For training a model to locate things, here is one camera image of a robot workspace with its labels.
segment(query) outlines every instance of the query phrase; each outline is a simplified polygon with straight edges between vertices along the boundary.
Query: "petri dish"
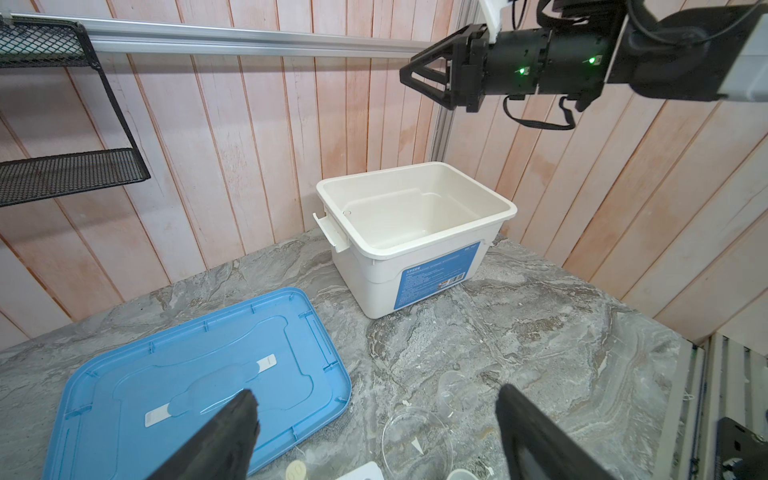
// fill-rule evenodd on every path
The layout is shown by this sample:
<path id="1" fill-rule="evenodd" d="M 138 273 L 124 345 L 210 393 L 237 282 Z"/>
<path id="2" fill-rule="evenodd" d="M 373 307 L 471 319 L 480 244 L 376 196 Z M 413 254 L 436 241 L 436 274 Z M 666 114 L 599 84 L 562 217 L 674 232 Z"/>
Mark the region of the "petri dish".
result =
<path id="1" fill-rule="evenodd" d="M 420 407 L 405 407 L 384 425 L 382 456 L 391 480 L 445 480 L 453 469 L 448 428 Z"/>

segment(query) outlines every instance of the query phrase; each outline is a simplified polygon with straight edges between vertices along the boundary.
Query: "bin handle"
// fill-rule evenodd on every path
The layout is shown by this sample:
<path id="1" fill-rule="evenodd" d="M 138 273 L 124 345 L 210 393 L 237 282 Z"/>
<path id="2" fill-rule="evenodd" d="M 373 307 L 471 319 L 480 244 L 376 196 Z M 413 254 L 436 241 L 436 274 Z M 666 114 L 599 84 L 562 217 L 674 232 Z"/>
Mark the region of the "bin handle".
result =
<path id="1" fill-rule="evenodd" d="M 333 217 L 328 214 L 323 218 L 317 218 L 317 214 L 312 214 L 312 216 L 315 217 L 315 221 L 320 225 L 320 229 L 326 235 L 329 243 L 336 249 L 336 253 L 342 253 L 349 248 L 349 238 Z"/>

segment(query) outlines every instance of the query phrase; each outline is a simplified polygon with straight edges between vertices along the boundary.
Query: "white plastic bin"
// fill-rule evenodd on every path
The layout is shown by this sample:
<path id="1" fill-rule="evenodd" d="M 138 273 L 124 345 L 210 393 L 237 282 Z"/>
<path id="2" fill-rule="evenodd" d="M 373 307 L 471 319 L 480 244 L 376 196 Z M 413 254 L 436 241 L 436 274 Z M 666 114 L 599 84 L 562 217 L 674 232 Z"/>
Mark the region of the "white plastic bin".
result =
<path id="1" fill-rule="evenodd" d="M 329 178 L 317 193 L 333 262 L 372 319 L 472 277 L 518 211 L 439 162 Z"/>

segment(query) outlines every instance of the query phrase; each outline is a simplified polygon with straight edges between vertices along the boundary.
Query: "bin rim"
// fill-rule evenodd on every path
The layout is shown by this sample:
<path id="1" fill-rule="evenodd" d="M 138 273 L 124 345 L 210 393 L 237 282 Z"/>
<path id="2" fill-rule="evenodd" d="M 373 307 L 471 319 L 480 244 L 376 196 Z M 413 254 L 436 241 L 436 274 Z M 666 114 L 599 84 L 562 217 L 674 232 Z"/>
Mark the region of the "bin rim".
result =
<path id="1" fill-rule="evenodd" d="M 418 238 L 416 240 L 411 240 L 409 242 L 401 243 L 400 245 L 395 245 L 394 247 L 384 248 L 384 249 L 375 248 L 371 246 L 368 242 L 366 242 L 365 239 L 363 239 L 362 236 L 357 232 L 357 229 L 352 225 L 352 223 L 349 222 L 349 220 L 347 220 L 347 218 L 344 216 L 341 210 L 341 207 L 337 205 L 336 202 L 333 201 L 331 196 L 328 194 L 326 185 L 331 183 L 343 182 L 351 177 L 365 177 L 369 175 L 380 175 L 384 172 L 389 172 L 392 170 L 408 170 L 411 168 L 447 168 L 449 170 L 453 170 L 457 174 L 464 177 L 466 180 L 471 181 L 475 185 L 478 185 L 487 194 L 492 195 L 493 197 L 505 203 L 507 205 L 507 209 L 497 214 L 489 215 L 483 218 L 478 218 L 477 220 L 473 220 L 468 223 L 463 223 L 456 227 L 451 227 L 446 230 L 441 230 L 439 232 L 432 233 L 430 235 L 427 235 L 422 238 Z M 414 250 L 419 250 L 424 247 L 429 247 L 430 245 L 434 245 L 436 243 L 442 242 L 443 240 L 456 237 L 461 233 L 469 232 L 472 230 L 478 230 L 480 228 L 486 227 L 488 225 L 492 225 L 494 223 L 509 220 L 513 218 L 518 212 L 518 208 L 509 199 L 503 197 L 501 194 L 494 192 L 493 190 L 481 184 L 474 178 L 463 173 L 458 168 L 452 167 L 451 165 L 448 165 L 442 162 L 425 162 L 423 164 L 406 165 L 404 167 L 388 168 L 386 170 L 375 170 L 371 172 L 363 172 L 361 174 L 345 175 L 343 177 L 326 178 L 325 180 L 321 180 L 320 182 L 317 183 L 316 189 L 317 189 L 317 194 L 320 196 L 320 200 L 323 201 L 323 204 L 326 207 L 326 213 L 331 215 L 333 219 L 336 220 L 336 222 L 344 230 L 343 233 L 347 235 L 349 240 L 357 247 L 359 252 L 363 256 L 368 257 L 372 260 L 388 260 L 390 258 L 399 257 L 401 255 L 412 252 Z"/>

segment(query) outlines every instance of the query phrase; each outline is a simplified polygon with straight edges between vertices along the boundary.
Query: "aluminum frame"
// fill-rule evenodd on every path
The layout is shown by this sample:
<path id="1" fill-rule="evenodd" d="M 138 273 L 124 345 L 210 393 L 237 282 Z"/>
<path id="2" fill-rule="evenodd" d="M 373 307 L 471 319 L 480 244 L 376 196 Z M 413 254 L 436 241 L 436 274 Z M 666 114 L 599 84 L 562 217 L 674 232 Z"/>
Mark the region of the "aluminum frame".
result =
<path id="1" fill-rule="evenodd" d="M 11 13 L 11 19 L 14 17 L 80 22 L 88 31 L 94 49 L 110 53 L 410 58 L 432 44 L 428 41 L 203 27 L 41 13 Z"/>

